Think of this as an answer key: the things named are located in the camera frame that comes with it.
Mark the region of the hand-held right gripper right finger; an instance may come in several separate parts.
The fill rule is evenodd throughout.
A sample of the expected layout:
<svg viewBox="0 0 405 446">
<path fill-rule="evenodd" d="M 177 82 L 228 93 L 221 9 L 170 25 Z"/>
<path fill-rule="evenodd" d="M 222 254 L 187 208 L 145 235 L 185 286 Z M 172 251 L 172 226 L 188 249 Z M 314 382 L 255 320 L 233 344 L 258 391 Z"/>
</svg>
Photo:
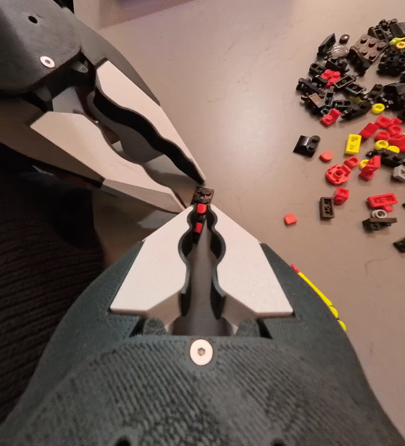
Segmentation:
<svg viewBox="0 0 405 446">
<path fill-rule="evenodd" d="M 215 256 L 211 273 L 211 309 L 226 321 L 229 334 L 241 322 L 293 315 L 283 288 L 261 243 L 214 205 L 206 216 Z"/>
</svg>

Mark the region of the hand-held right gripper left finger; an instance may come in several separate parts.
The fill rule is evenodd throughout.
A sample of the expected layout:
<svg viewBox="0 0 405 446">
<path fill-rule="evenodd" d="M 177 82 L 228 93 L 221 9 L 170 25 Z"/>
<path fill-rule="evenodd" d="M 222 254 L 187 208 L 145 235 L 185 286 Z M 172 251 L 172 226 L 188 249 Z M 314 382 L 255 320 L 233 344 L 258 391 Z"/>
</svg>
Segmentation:
<svg viewBox="0 0 405 446">
<path fill-rule="evenodd" d="M 123 279 L 110 310 L 117 315 L 156 318 L 170 332 L 181 315 L 180 298 L 188 282 L 180 242 L 190 229 L 188 207 L 146 237 Z"/>
</svg>

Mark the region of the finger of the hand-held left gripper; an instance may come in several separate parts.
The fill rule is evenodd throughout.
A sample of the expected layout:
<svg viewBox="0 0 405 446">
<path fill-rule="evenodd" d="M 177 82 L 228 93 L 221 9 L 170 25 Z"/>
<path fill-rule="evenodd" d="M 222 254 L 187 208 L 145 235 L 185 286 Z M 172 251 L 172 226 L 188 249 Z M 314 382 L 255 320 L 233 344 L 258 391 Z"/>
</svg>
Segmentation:
<svg viewBox="0 0 405 446">
<path fill-rule="evenodd" d="M 88 105 L 118 136 L 127 159 L 143 166 L 166 156 L 179 171 L 204 184 L 203 171 L 161 105 L 109 60 L 101 61 L 94 73 Z"/>
<path fill-rule="evenodd" d="M 141 165 L 117 154 L 103 131 L 84 115 L 50 111 L 30 127 L 103 177 L 103 189 L 169 213 L 183 211 L 184 205 L 170 187 L 153 180 Z"/>
</svg>

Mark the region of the black red lego wedge assembly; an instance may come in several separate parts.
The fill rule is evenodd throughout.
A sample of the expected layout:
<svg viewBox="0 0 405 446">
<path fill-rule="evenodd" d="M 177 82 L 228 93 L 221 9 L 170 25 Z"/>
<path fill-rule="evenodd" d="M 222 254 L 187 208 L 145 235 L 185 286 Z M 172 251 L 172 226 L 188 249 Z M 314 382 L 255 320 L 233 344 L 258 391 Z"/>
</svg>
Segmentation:
<svg viewBox="0 0 405 446">
<path fill-rule="evenodd" d="M 202 230 L 208 215 L 208 207 L 214 196 L 214 190 L 206 187 L 197 187 L 194 191 L 190 206 L 194 209 L 191 213 L 192 240 L 194 244 L 199 243 Z"/>
</svg>

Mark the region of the red round lego plate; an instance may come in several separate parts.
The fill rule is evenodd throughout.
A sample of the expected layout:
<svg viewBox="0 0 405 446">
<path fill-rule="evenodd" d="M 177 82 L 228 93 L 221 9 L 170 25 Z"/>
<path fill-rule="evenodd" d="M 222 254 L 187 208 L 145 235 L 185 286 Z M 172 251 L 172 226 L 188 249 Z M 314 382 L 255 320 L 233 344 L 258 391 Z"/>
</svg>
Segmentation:
<svg viewBox="0 0 405 446">
<path fill-rule="evenodd" d="M 325 178 L 331 185 L 340 186 L 346 183 L 351 174 L 351 169 L 346 165 L 334 164 L 328 168 Z"/>
</svg>

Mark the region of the black lego slope brick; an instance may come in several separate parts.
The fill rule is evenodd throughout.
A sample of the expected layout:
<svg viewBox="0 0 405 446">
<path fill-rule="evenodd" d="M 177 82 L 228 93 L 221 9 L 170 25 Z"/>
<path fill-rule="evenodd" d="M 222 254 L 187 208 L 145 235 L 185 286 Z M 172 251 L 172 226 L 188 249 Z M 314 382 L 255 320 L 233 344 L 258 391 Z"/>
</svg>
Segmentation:
<svg viewBox="0 0 405 446">
<path fill-rule="evenodd" d="M 321 137 L 318 135 L 304 136 L 300 135 L 293 153 L 302 155 L 304 157 L 312 158 L 317 151 Z"/>
</svg>

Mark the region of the pile of loose lego pieces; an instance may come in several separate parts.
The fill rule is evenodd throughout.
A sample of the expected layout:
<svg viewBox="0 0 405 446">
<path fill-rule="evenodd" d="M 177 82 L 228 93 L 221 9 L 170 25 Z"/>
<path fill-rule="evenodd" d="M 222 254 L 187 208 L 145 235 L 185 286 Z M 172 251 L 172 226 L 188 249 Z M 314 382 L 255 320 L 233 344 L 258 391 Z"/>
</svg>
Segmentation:
<svg viewBox="0 0 405 446">
<path fill-rule="evenodd" d="M 279 102 L 278 149 L 293 153 L 300 135 L 321 137 L 312 158 L 293 153 L 282 164 L 281 220 L 294 214 L 298 222 L 287 227 L 300 230 L 314 219 L 336 229 L 341 221 L 350 246 L 357 224 L 365 243 L 398 235 L 393 250 L 405 257 L 405 23 L 382 20 L 355 44 L 349 38 L 327 36 L 307 75 Z M 319 159 L 325 151 L 334 153 L 329 163 Z M 325 178 L 334 164 L 351 169 L 340 186 Z"/>
</svg>

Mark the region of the black knit sweater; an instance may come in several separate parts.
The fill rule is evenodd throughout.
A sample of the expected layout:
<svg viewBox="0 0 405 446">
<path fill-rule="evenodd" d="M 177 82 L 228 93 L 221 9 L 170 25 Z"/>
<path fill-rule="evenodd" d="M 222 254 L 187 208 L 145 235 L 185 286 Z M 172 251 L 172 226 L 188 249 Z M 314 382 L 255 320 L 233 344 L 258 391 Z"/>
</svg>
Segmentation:
<svg viewBox="0 0 405 446">
<path fill-rule="evenodd" d="M 0 425 L 103 267 L 92 192 L 0 144 Z"/>
</svg>

